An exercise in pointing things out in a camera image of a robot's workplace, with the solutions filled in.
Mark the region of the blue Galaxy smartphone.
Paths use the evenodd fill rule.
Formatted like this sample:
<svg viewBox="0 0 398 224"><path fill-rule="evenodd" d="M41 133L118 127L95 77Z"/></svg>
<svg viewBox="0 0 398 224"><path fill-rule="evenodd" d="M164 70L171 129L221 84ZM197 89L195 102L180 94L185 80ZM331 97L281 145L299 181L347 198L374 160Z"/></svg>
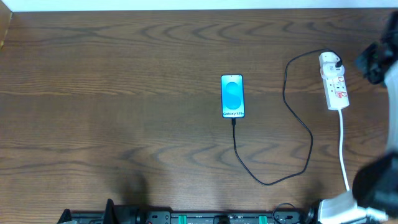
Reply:
<svg viewBox="0 0 398 224"><path fill-rule="evenodd" d="M224 118L245 117L244 83L241 74L222 75L221 110Z"/></svg>

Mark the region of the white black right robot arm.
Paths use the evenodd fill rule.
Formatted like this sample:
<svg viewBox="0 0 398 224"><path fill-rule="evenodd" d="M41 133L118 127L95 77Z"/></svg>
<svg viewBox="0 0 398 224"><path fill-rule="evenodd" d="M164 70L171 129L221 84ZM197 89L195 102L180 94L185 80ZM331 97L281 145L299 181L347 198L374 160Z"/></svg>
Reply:
<svg viewBox="0 0 398 224"><path fill-rule="evenodd" d="M381 223L397 218L397 12L390 15L378 42L355 60L363 77L382 85L389 100L389 129L384 154L363 166L344 193L311 208L312 223Z"/></svg>

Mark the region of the white USB charger plug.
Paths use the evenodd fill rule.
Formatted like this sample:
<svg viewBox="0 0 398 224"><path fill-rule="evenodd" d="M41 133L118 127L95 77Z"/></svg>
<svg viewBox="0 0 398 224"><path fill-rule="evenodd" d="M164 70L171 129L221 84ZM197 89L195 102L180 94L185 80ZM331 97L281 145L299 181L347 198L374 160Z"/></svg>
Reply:
<svg viewBox="0 0 398 224"><path fill-rule="evenodd" d="M319 56L320 73L323 78L336 77L342 72L342 61L333 52L323 52Z"/></svg>

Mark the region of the white power strip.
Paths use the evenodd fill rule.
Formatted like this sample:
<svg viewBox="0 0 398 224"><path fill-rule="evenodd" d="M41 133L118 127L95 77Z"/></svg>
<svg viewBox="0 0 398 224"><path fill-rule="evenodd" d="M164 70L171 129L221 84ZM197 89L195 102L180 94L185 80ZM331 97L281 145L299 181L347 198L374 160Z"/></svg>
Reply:
<svg viewBox="0 0 398 224"><path fill-rule="evenodd" d="M342 69L342 72L336 77L323 78L321 76L325 90L327 107L332 111L341 111L343 108L349 106L348 91L344 77L345 67L343 66Z"/></svg>

